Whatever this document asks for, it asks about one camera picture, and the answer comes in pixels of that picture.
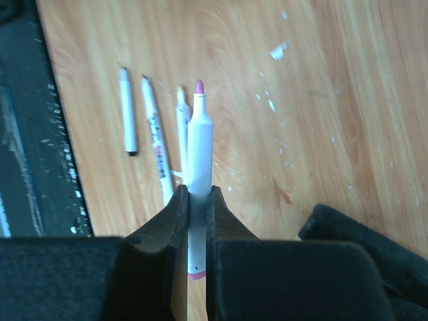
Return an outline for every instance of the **pen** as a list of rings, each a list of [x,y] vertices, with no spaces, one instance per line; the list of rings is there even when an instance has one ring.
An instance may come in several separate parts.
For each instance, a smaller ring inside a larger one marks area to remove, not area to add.
[[[120,69],[119,86],[120,99],[122,101],[125,151],[129,156],[134,156],[138,152],[138,141],[136,137],[134,108],[132,107],[131,83],[129,80],[129,71],[126,68]]]
[[[190,107],[186,104],[186,94],[181,86],[179,86],[177,90],[177,107],[175,108],[175,114],[177,116],[177,133],[179,135],[183,184],[187,185],[187,127],[190,121]]]
[[[152,134],[154,158],[158,167],[163,204],[167,205],[174,193],[173,180],[169,170],[167,149],[165,148],[162,126],[154,101],[152,86],[146,76],[142,77],[141,90],[144,105],[146,106],[146,117]]]
[[[207,115],[205,91],[200,80],[193,95],[193,115],[188,131],[188,273],[192,280],[198,280],[205,276],[207,204],[213,176],[213,121]]]

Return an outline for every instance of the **wooden surface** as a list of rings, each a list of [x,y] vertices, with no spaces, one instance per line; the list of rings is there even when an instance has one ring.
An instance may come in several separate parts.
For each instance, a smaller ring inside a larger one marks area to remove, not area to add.
[[[295,238],[323,202],[428,257],[428,2],[38,4],[97,235],[126,235],[162,208],[145,74],[175,171],[176,87],[204,81],[213,183],[257,236]],[[138,157],[124,151],[120,66],[134,82]],[[190,320],[205,318],[204,282],[191,282]]]

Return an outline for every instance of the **dark equipment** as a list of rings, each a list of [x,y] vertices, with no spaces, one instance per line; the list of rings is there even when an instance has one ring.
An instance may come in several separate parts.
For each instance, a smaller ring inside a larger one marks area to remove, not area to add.
[[[0,0],[0,25],[0,319],[186,320],[187,188],[128,237],[91,237],[34,0]],[[258,239],[213,187],[208,319],[428,320],[423,258],[325,205],[300,237]]]

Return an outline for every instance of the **pink marker end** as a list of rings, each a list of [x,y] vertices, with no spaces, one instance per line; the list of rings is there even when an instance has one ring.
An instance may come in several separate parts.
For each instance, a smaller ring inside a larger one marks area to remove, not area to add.
[[[202,80],[198,80],[196,82],[195,94],[204,94],[203,82]]]
[[[190,280],[196,281],[196,280],[200,280],[201,278],[204,278],[207,275],[207,272],[199,272],[199,273],[189,273],[189,277]]]

